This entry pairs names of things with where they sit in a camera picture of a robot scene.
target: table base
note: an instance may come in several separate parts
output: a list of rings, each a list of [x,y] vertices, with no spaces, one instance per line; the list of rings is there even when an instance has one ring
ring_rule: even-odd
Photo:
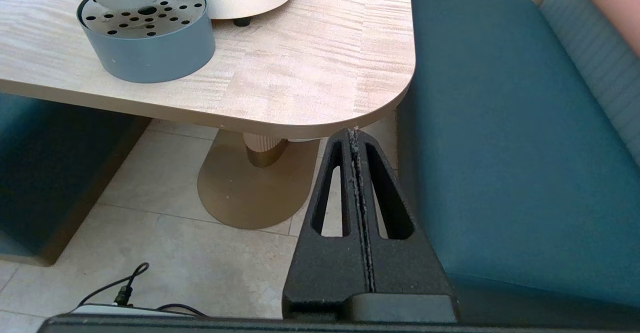
[[[228,226],[262,229],[286,221],[307,200],[320,140],[289,143],[280,158],[256,167],[242,133],[220,130],[198,175],[202,205]]]

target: wooden tabletop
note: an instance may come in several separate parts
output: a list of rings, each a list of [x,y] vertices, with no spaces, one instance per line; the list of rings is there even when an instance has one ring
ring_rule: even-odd
[[[326,137],[393,110],[414,73],[411,0],[290,0],[248,27],[214,21],[215,54],[170,82],[119,80],[81,0],[0,0],[0,91],[280,138]]]

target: perforated metal lid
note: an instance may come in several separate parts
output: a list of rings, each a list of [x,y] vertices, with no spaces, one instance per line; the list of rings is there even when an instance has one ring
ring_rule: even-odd
[[[80,21],[106,36],[141,39],[182,30],[201,18],[206,9],[206,0],[156,0],[138,10],[114,10],[87,0],[80,9]]]

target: tile floor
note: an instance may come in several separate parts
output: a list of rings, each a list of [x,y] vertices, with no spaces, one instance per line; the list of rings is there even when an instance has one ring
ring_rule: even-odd
[[[395,115],[363,130],[397,168]],[[307,204],[262,230],[217,222],[196,188],[217,132],[154,120],[55,265],[0,261],[0,333],[35,332],[46,317],[72,310],[141,262],[151,267],[135,280],[135,306],[183,303],[218,317],[281,317],[282,287]],[[323,234],[339,235],[339,185],[332,184],[329,200]],[[110,303],[116,292],[91,302]]]

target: teal upholstered bench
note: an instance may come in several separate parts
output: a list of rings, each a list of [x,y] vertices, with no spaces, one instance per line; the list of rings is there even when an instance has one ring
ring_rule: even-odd
[[[638,58],[589,0],[412,3],[398,175],[462,322],[640,321]]]
[[[0,260],[52,265],[148,123],[0,93]]]

